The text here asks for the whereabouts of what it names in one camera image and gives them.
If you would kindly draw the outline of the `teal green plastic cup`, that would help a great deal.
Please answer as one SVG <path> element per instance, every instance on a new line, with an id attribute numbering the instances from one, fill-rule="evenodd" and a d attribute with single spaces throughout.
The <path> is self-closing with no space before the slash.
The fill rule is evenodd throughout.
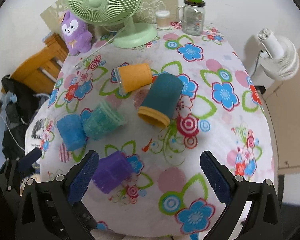
<path id="1" fill-rule="evenodd" d="M 102 100 L 92 111 L 89 118 L 83 121 L 83 130 L 90 139 L 100 140 L 126 123 L 127 120 L 121 113 L 110 103 Z"/>

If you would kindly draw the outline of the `floral tablecloth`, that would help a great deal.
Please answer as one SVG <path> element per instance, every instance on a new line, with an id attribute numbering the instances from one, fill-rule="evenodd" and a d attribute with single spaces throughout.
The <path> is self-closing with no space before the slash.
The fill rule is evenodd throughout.
<path id="1" fill-rule="evenodd" d="M 169 73 L 183 82 L 170 124 L 158 128 L 137 115 L 149 88 L 124 96 L 114 76 L 118 66 L 147 63 L 153 77 Z M 66 114 L 89 118 L 98 102 L 112 104 L 125 126 L 99 141 L 69 151 L 57 129 Z M 203 151 L 247 181 L 274 179 L 273 150 L 261 100 L 235 51 L 215 27 L 200 36 L 183 33 L 178 22 L 132 49 L 98 35 L 91 51 L 63 63 L 50 99 L 34 120 L 51 118 L 55 139 L 40 160 L 43 181 L 67 173 L 89 150 L 101 158 L 123 153 L 132 178 L 109 194 L 89 184 L 83 203 L 97 226 L 124 235 L 203 238 L 224 209 L 200 168 Z"/>

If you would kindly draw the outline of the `orange wooden chair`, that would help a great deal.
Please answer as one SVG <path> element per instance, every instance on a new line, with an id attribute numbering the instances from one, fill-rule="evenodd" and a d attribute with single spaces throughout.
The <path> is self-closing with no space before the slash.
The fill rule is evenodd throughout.
<path id="1" fill-rule="evenodd" d="M 45 47 L 26 59 L 10 77 L 28 86 L 36 93 L 50 94 L 53 91 L 62 65 L 69 50 L 57 33 L 44 39 Z"/>

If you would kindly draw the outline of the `white standing fan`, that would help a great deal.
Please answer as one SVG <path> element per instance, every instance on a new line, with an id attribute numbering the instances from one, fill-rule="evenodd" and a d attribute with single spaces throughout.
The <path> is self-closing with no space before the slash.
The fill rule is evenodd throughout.
<path id="1" fill-rule="evenodd" d="M 275 81 L 286 81 L 296 75 L 300 59 L 297 49 L 290 39 L 276 36 L 268 28 L 259 31 L 256 39 L 263 48 L 257 55 L 250 77 L 254 77 L 259 67 L 267 77 Z"/>

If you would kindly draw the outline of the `purple plush toy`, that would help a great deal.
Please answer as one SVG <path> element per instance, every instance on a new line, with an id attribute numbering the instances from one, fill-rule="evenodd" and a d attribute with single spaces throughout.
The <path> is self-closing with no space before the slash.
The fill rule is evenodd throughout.
<path id="1" fill-rule="evenodd" d="M 88 25 L 70 10 L 64 13 L 61 31 L 70 55 L 87 53 L 91 49 L 93 35 L 88 30 Z"/>

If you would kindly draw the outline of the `green desk fan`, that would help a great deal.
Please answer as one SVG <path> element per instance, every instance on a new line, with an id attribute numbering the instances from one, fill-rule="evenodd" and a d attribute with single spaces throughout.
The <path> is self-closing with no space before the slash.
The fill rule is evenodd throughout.
<path id="1" fill-rule="evenodd" d="M 158 32 L 146 22 L 134 23 L 142 0 L 66 0 L 72 13 L 84 22 L 109 27 L 123 24 L 114 36 L 114 46 L 128 49 L 153 41 Z"/>

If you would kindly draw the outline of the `white printed cloth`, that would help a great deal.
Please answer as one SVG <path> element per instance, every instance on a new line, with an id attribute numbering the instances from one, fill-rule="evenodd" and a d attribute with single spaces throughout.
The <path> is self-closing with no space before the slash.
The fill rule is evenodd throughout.
<path id="1" fill-rule="evenodd" d="M 42 152 L 39 160 L 43 160 L 55 139 L 54 130 L 55 122 L 51 118 L 34 120 L 26 131 L 25 153 L 28 154 L 34 148 L 39 148 Z"/>

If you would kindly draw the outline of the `glass mason jar mug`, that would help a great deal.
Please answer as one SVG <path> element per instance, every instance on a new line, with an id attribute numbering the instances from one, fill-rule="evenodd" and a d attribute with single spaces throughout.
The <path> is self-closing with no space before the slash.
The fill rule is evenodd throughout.
<path id="1" fill-rule="evenodd" d="M 184 0 L 184 6 L 177 8 L 176 16 L 177 21 L 182 25 L 183 33 L 200 36 L 204 26 L 205 2 Z"/>

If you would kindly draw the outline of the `cotton swab container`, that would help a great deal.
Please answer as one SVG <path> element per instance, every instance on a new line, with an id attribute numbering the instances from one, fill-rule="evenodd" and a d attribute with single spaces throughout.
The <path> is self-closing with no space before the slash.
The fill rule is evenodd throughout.
<path id="1" fill-rule="evenodd" d="M 168 10 L 158 10 L 155 12 L 157 28 L 166 30 L 170 27 L 170 12 Z"/>

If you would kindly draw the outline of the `purple plastic cup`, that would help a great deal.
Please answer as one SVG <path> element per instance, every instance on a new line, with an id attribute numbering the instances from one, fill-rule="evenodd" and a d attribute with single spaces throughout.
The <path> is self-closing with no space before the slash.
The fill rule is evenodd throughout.
<path id="1" fill-rule="evenodd" d="M 102 158 L 92 177 L 95 186 L 109 194 L 133 173 L 133 169 L 122 152 L 116 151 Z"/>

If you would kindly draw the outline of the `dark clothes pile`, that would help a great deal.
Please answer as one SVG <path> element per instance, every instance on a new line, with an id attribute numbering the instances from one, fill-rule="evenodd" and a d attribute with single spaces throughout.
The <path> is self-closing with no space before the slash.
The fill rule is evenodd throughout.
<path id="1" fill-rule="evenodd" d="M 36 93 L 27 85 L 10 78 L 2 78 L 4 91 L 5 132 L 2 140 L 2 152 L 5 158 L 16 159 L 25 155 L 26 131 L 50 94 Z"/>

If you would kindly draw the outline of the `dark teal yellow-rimmed cup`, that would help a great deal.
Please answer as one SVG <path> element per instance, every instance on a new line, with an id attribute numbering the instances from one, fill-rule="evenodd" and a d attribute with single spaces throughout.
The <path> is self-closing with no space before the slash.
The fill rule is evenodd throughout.
<path id="1" fill-rule="evenodd" d="M 138 109 L 138 116 L 148 124 L 166 128 L 174 115 L 183 86 L 175 75 L 158 75 Z"/>

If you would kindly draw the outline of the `blue plastic cup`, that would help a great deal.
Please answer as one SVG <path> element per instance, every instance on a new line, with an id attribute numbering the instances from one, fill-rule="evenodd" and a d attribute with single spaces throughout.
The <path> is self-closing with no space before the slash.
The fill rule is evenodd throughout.
<path id="1" fill-rule="evenodd" d="M 57 120 L 57 128 L 69 151 L 75 151 L 86 145 L 86 135 L 77 114 L 67 114 Z"/>

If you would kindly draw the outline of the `orange plastic cup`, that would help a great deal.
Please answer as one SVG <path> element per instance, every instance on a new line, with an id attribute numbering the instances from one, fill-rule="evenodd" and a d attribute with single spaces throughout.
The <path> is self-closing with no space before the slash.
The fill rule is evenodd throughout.
<path id="1" fill-rule="evenodd" d="M 119 84 L 119 93 L 122 96 L 143 86 L 150 85 L 153 81 L 152 72 L 147 63 L 115 67 L 114 76 Z"/>

